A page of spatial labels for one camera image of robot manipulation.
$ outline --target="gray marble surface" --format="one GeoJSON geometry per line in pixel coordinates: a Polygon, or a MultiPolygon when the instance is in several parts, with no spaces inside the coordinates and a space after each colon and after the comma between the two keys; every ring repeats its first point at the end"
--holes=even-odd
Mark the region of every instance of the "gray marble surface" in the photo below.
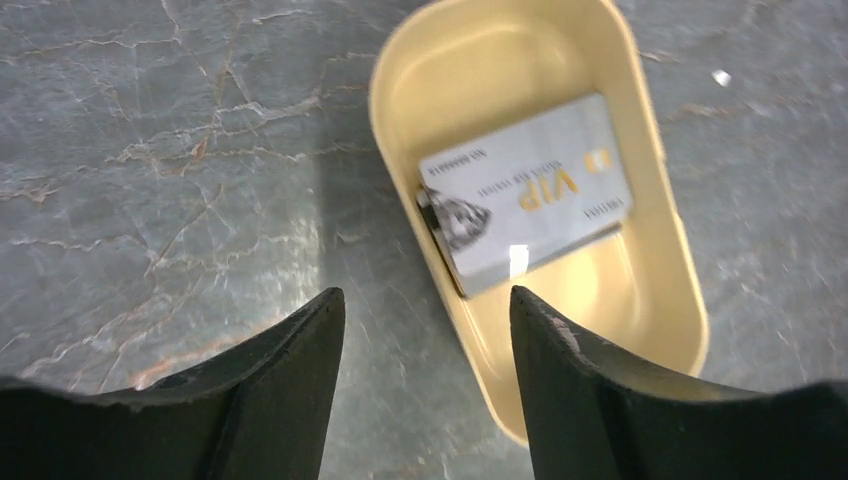
{"type": "MultiPolygon", "coordinates": [[[[376,53],[421,3],[0,3],[0,373],[144,387],[340,286],[322,478],[531,478],[368,125],[376,53]]],[[[848,5],[619,6],[711,316],[703,376],[848,376],[848,5]]]]}

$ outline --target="yellow tray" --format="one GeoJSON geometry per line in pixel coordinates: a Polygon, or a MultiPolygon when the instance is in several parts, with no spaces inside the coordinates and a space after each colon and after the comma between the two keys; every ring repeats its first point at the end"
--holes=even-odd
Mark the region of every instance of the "yellow tray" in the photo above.
{"type": "Polygon", "coordinates": [[[524,285],[585,328],[697,375],[709,325],[633,36],[607,0],[444,0],[389,38],[371,126],[495,421],[527,441],[509,298],[524,285]],[[452,283],[417,204],[425,156],[597,91],[633,192],[621,233],[471,299],[452,283]]]}

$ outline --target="marble countertop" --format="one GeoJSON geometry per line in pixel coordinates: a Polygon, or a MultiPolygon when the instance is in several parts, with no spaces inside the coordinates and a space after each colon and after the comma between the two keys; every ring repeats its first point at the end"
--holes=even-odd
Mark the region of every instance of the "marble countertop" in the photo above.
{"type": "MultiPolygon", "coordinates": [[[[368,124],[376,54],[421,3],[0,4],[0,373],[144,387],[339,286],[322,478],[531,478],[368,124]]],[[[848,5],[618,4],[710,313],[703,376],[848,376],[848,5]]]]}

